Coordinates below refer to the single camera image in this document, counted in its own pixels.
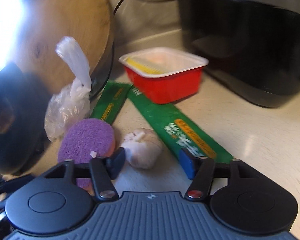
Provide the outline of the purple pink sponge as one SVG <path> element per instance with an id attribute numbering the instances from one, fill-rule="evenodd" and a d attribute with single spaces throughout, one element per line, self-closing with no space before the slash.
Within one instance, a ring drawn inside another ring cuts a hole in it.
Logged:
<path id="1" fill-rule="evenodd" d="M 59 163 L 72 159 L 74 163 L 88 163 L 96 157 L 109 157 L 115 150 L 112 126 L 99 119 L 83 119 L 65 134 L 58 151 Z"/>

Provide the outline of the green chopstick packet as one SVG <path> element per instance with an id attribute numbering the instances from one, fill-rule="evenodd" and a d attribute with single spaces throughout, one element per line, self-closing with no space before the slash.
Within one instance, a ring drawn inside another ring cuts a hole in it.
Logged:
<path id="1" fill-rule="evenodd" d="M 234 158 L 174 104 L 153 103 L 134 86 L 127 98 L 177 159 L 182 148 L 194 157 L 205 156 L 217 163 L 228 164 Z"/>
<path id="2" fill-rule="evenodd" d="M 90 118 L 112 125 L 124 105 L 132 84 L 108 81 Z"/>

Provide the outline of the red rectangular food tray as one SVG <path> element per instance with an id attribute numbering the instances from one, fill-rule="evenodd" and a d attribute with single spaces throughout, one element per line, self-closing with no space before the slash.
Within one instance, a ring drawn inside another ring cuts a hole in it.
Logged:
<path id="1" fill-rule="evenodd" d="M 154 47 L 122 55 L 119 62 L 133 83 L 149 100 L 167 104 L 199 90 L 208 59 L 168 47 Z"/>

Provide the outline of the garlic bulb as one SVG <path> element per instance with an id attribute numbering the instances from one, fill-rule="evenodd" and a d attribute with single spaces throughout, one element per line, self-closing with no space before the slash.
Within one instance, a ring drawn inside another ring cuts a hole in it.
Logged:
<path id="1" fill-rule="evenodd" d="M 126 161 L 137 169 L 149 170 L 163 151 L 163 143 L 151 129 L 137 128 L 125 135 L 120 145 L 125 149 Z"/>

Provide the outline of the knotted clear plastic bag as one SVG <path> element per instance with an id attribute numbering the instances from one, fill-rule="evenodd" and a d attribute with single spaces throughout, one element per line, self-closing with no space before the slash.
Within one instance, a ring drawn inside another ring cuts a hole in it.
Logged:
<path id="1" fill-rule="evenodd" d="M 63 37 L 56 46 L 56 54 L 68 65 L 75 78 L 58 94 L 53 94 L 47 106 L 44 128 L 50 141 L 63 136 L 72 125 L 87 116 L 92 88 L 88 59 L 73 37 Z"/>

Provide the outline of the dark blue rice cooker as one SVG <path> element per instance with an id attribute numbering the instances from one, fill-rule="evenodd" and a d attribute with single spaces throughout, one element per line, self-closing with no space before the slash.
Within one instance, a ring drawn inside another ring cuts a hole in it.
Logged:
<path id="1" fill-rule="evenodd" d="M 50 98 L 38 77 L 13 62 L 0 70 L 0 174 L 19 176 L 43 155 Z"/>

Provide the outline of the black box appliance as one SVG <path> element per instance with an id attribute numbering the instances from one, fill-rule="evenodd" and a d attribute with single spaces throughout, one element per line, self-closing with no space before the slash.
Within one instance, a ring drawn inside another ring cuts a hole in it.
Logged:
<path id="1" fill-rule="evenodd" d="M 300 0 L 179 0 L 183 41 L 206 72 L 255 105 L 300 92 Z"/>

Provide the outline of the round wooden cutting board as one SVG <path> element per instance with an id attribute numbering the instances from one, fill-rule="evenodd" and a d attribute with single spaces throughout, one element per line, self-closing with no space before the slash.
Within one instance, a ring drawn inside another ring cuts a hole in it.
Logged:
<path id="1" fill-rule="evenodd" d="M 75 78 L 56 54 L 57 43 L 73 37 L 95 77 L 110 53 L 114 38 L 109 0 L 27 0 L 13 61 L 23 73 L 37 77 L 51 94 Z"/>

